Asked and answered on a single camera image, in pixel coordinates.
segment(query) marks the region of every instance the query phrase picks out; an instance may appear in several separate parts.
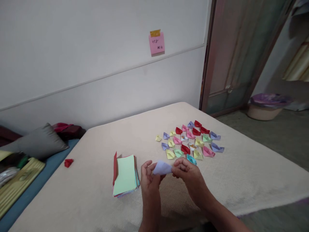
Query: pillow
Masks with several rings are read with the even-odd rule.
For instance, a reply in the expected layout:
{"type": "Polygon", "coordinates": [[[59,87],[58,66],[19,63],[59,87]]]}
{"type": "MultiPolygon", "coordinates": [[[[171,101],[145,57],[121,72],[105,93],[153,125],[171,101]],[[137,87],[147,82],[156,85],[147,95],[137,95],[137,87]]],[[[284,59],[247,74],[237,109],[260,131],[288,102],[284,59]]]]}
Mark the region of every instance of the pillow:
{"type": "Polygon", "coordinates": [[[30,134],[1,147],[1,150],[11,152],[23,152],[38,160],[45,160],[69,147],[57,135],[52,126],[47,123],[30,134]]]}

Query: floor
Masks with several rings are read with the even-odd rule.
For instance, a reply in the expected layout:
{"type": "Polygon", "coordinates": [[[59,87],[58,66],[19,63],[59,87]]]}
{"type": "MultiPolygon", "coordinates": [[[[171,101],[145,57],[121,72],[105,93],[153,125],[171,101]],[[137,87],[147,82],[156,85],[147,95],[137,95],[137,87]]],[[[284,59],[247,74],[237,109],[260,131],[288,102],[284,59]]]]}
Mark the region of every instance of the floor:
{"type": "MultiPolygon", "coordinates": [[[[309,111],[283,110],[271,121],[251,119],[245,111],[236,111],[217,119],[309,171],[309,111]]],[[[246,215],[241,220],[255,232],[308,232],[309,199],[261,210],[246,215]]],[[[191,231],[213,230],[204,225],[191,231]]]]}

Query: white bed sheet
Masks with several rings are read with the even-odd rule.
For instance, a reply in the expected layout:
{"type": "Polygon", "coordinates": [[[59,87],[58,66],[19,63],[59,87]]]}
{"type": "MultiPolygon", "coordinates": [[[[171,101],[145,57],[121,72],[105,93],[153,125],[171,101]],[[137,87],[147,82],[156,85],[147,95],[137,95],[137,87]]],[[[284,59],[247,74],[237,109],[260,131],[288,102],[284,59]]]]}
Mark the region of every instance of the white bed sheet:
{"type": "MultiPolygon", "coordinates": [[[[74,159],[74,163],[69,168],[61,165],[55,171],[10,231],[138,230],[142,219],[141,189],[113,198],[115,152],[137,157],[139,177],[140,166],[147,160],[173,164],[174,160],[168,160],[161,148],[164,140],[156,142],[155,137],[194,120],[221,135],[216,143],[225,147],[224,153],[197,160],[197,165],[210,191],[235,215],[309,196],[309,173],[304,169],[180,102],[88,130],[67,157],[74,159]]],[[[162,231],[184,229],[205,221],[181,179],[167,175],[160,193],[162,231]]]]}

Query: curtain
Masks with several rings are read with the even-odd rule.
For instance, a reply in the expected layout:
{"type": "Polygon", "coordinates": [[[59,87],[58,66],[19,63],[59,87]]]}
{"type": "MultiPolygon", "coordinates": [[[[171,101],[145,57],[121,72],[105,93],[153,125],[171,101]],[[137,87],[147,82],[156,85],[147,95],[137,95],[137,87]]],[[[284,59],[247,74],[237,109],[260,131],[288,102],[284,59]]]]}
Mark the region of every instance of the curtain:
{"type": "Polygon", "coordinates": [[[302,43],[290,62],[283,80],[309,82],[309,37],[302,43]]]}

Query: blue sheet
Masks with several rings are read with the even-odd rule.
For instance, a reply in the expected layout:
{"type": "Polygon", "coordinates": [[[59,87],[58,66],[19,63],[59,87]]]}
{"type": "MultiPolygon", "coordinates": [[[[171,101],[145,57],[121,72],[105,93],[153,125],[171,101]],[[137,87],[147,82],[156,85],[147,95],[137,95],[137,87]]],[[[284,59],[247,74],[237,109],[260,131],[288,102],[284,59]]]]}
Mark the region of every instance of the blue sheet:
{"type": "Polygon", "coordinates": [[[18,198],[18,200],[12,205],[12,207],[7,211],[7,213],[0,220],[0,230],[1,232],[7,232],[17,218],[22,214],[24,209],[30,204],[33,198],[38,194],[44,184],[60,166],[60,164],[65,160],[67,155],[75,147],[79,139],[69,140],[68,146],[70,148],[61,151],[46,160],[46,165],[40,174],[35,178],[35,180],[29,185],[25,192],[18,198]]]}

